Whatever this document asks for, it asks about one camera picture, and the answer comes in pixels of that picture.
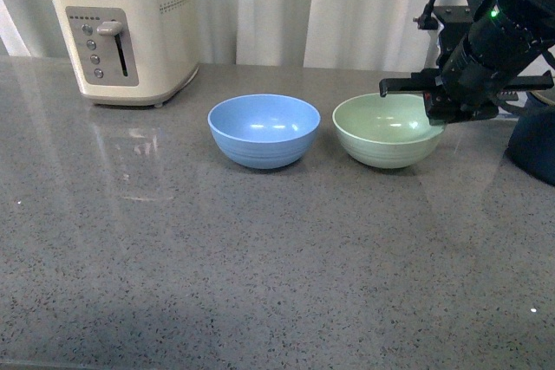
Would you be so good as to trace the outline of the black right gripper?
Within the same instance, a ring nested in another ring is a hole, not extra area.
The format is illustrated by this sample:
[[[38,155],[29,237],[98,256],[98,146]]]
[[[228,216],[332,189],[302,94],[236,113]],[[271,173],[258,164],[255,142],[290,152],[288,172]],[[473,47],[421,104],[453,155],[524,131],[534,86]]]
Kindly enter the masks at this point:
[[[439,74],[434,79],[386,78],[379,95],[424,92],[425,110],[432,124],[488,120],[500,109],[527,116],[508,103],[506,92],[543,91],[554,87],[551,72],[519,75],[554,45],[554,21],[517,22],[494,6],[474,21],[468,7],[435,7],[443,25],[439,33]]]

